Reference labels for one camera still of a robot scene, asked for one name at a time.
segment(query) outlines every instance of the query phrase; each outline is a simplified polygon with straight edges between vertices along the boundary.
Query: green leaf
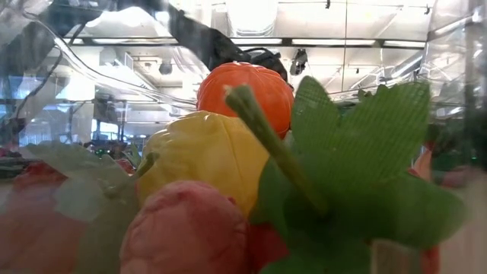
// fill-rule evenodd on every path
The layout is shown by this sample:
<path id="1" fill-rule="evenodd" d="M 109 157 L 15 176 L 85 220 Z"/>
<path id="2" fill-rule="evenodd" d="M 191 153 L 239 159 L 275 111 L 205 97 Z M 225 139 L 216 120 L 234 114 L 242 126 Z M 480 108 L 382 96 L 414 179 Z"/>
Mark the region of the green leaf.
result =
<path id="1" fill-rule="evenodd" d="M 80 145 L 42 142 L 27 150 L 67 177 L 98 184 L 102 189 L 124 182 L 129 175 L 112 158 L 90 153 Z"/>
<path id="2" fill-rule="evenodd" d="M 138 212 L 135 185 L 122 190 L 118 199 L 110 199 L 90 223 L 78 248 L 77 274 L 117 274 L 119 252 L 130 223 Z"/>
<path id="3" fill-rule="evenodd" d="M 277 262 L 270 263 L 259 274 L 323 274 L 323 266 L 297 254 L 292 254 Z"/>
<path id="4" fill-rule="evenodd" d="M 281 172 L 275 161 L 270 158 L 260 175 L 257 208 L 283 239 L 287 239 L 288 229 L 284 217 L 284 203 L 291 191 L 291 183 Z"/>
<path id="5" fill-rule="evenodd" d="M 301 80 L 291 116 L 294 140 L 302 151 L 331 145 L 340 114 L 321 84 L 312 77 Z"/>
<path id="6" fill-rule="evenodd" d="M 336 134 L 335 160 L 355 167 L 350 180 L 371 183 L 398 174 L 424 140 L 428 86 L 408 83 L 382 89 L 350 110 Z"/>
<path id="7" fill-rule="evenodd" d="M 371 217 L 387 228 L 377 237 L 428 248 L 449 238 L 466 220 L 460 198 L 421 178 L 402 173 L 379 187 L 389 210 Z"/>

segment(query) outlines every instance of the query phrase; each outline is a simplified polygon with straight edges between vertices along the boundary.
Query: plastic produce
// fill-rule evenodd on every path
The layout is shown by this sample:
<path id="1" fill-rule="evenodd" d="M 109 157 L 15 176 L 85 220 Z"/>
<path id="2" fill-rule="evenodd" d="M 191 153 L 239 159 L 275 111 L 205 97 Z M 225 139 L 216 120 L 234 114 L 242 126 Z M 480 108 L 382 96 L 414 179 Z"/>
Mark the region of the plastic produce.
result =
<path id="1" fill-rule="evenodd" d="M 245 216 L 257 199 L 259 177 L 269 155 L 237 117 L 199 111 L 155 133 L 143 157 L 160 157 L 138 182 L 141 204 L 164 185 L 199 180 L 233 197 Z"/>
<path id="2" fill-rule="evenodd" d="M 197 109 L 236 116 L 224 103 L 225 87 L 241 84 L 252 87 L 272 128 L 284 138 L 291 122 L 294 100 L 292 89 L 277 72 L 262 66 L 242 62 L 220 65 L 201 83 L 197 94 Z"/>
<path id="3" fill-rule="evenodd" d="M 294 102 L 293 147 L 286 148 L 249 87 L 228 95 L 271 154 L 257 222 L 270 221 L 290 250 L 261 273 L 366 273 L 370 240 L 425 249 L 460 228 L 463 202 L 406 171 L 424 141 L 428 101 L 425 84 L 380 87 L 342 116 L 320 84 L 305 77 Z"/>
<path id="4" fill-rule="evenodd" d="M 250 274 L 247 221 L 206 183 L 169 183 L 129 226 L 121 258 L 121 274 Z"/>

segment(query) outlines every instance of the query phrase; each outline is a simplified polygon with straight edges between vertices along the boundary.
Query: fluorescent light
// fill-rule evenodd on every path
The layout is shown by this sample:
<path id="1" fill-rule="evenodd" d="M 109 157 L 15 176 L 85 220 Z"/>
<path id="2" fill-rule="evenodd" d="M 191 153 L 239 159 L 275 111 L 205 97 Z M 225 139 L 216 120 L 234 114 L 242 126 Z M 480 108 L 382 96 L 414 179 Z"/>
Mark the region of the fluorescent light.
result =
<path id="1" fill-rule="evenodd" d="M 282 39 L 278 38 L 232 38 L 231 41 L 236 45 L 275 45 L 282 43 Z"/>
<path id="2" fill-rule="evenodd" d="M 416 59 L 414 59 L 412 62 L 410 62 L 409 64 L 407 65 L 404 65 L 400 70 L 398 70 L 397 72 L 394 72 L 391 77 L 392 78 L 398 78 L 400 77 L 404 72 L 406 72 L 408 69 L 412 68 L 417 62 L 421 61 L 421 59 L 423 58 L 423 55 L 420 54 Z"/>
<path id="3" fill-rule="evenodd" d="M 66 43 L 69 43 L 69 41 L 71 40 L 70 38 L 63 38 L 63 40 L 66 42 Z M 73 45 L 82 45 L 83 44 L 83 39 L 80 39 L 80 38 L 76 38 L 74 41 L 73 41 Z"/>
<path id="4" fill-rule="evenodd" d="M 440 37 L 444 35 L 445 33 L 448 33 L 452 30 L 456 30 L 459 27 L 465 27 L 468 23 L 473 21 L 473 16 L 469 16 L 467 18 L 460 19 L 458 21 L 455 21 L 451 24 L 448 24 L 444 27 L 441 27 L 437 30 L 434 31 L 434 35 L 437 37 Z"/>
<path id="5" fill-rule="evenodd" d="M 266 33 L 277 18 L 278 0 L 226 0 L 231 27 L 237 33 Z"/>
<path id="6" fill-rule="evenodd" d="M 375 40 L 345 40 L 345 39 L 293 39 L 294 45 L 320 45 L 320 46 L 372 46 Z"/>
<path id="7" fill-rule="evenodd" d="M 425 47 L 426 42 L 414 42 L 414 41 L 396 41 L 388 40 L 384 42 L 385 46 L 397 46 L 397 47 Z"/>
<path id="8" fill-rule="evenodd" d="M 167 11 L 156 11 L 155 13 L 155 20 L 161 22 L 162 24 L 166 25 L 169 23 L 169 12 Z"/>
<path id="9" fill-rule="evenodd" d="M 452 114 L 457 114 L 457 113 L 459 113 L 459 112 L 460 112 L 460 111 L 462 111 L 462 110 L 463 110 L 463 108 L 462 108 L 462 107 L 455 107 L 454 109 L 452 109 L 452 110 L 450 111 L 450 115 L 452 115 Z"/>
<path id="10" fill-rule="evenodd" d="M 141 44 L 141 43 L 154 43 L 154 44 L 177 44 L 176 39 L 174 38 L 157 38 L 157 39 L 146 39 L 146 38 L 124 38 L 124 39 L 117 39 L 117 38 L 103 38 L 103 39 L 93 39 L 95 43 L 102 43 L 102 44 L 118 44 L 118 43 L 129 43 L 129 44 Z"/>

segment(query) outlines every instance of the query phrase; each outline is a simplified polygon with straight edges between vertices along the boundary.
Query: pipe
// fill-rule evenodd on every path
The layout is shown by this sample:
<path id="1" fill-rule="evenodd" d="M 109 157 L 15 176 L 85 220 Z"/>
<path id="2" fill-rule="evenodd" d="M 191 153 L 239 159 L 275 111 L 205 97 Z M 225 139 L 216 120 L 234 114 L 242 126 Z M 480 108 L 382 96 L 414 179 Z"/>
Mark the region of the pipe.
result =
<path id="1" fill-rule="evenodd" d="M 390 73 L 390 77 L 392 79 L 394 79 L 394 78 L 400 78 L 400 77 L 403 77 L 405 75 L 408 75 L 411 72 L 414 72 L 416 69 L 419 69 L 419 66 L 421 65 L 421 61 L 422 61 L 423 55 L 424 55 L 424 50 L 421 50 L 421 51 L 413 54 L 411 57 L 409 57 L 408 59 L 406 59 L 406 61 L 400 63 L 397 66 L 395 66 L 393 68 L 393 70 L 391 71 L 391 73 Z M 372 83 L 375 82 L 375 80 L 366 81 L 367 78 L 369 78 L 369 76 L 370 75 L 366 75 L 362 79 L 360 79 L 357 82 L 355 82 L 352 86 L 350 86 L 350 89 L 357 88 L 359 85 L 360 86 L 365 86 L 365 87 L 371 86 Z"/>

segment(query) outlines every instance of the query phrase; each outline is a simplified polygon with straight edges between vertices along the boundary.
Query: yellow bell pepper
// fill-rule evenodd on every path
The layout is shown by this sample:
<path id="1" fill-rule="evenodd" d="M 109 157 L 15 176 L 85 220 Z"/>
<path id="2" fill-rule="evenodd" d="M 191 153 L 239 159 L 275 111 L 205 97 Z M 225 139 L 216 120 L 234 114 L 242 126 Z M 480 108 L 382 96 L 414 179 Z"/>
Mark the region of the yellow bell pepper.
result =
<path id="1" fill-rule="evenodd" d="M 235 199 L 248 216 L 257 200 L 259 178 L 269 154 L 236 117 L 198 111 L 155 133 L 142 156 L 159 159 L 138 182 L 140 203 L 176 180 L 198 180 Z"/>

